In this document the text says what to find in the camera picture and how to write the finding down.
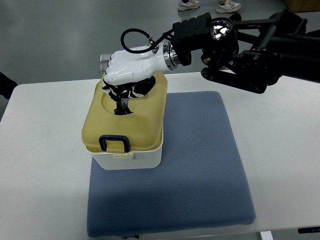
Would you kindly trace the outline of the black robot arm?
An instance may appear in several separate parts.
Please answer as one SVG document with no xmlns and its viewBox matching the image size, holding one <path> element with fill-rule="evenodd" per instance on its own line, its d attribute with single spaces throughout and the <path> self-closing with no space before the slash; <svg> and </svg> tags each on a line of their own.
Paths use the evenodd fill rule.
<svg viewBox="0 0 320 240">
<path fill-rule="evenodd" d="M 240 14 L 209 13 L 172 25 L 142 50 L 130 50 L 128 75 L 118 85 L 148 79 L 177 65 L 188 66 L 201 50 L 208 81 L 261 94 L 282 76 L 320 80 L 320 33 L 306 31 L 307 20 L 287 9 L 268 19 L 242 20 Z"/>
</svg>

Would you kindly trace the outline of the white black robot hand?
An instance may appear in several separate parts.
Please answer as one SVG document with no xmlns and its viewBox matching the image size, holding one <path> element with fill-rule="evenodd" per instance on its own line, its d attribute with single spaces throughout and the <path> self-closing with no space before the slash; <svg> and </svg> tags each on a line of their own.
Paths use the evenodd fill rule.
<svg viewBox="0 0 320 240">
<path fill-rule="evenodd" d="M 120 85 L 128 88 L 122 92 L 123 99 L 145 96 L 154 86 L 151 77 L 155 72 L 168 72 L 180 64 L 170 42 L 161 42 L 156 52 L 130 53 L 119 50 L 110 57 L 102 82 L 102 89 L 112 100 L 116 100 Z"/>
</svg>

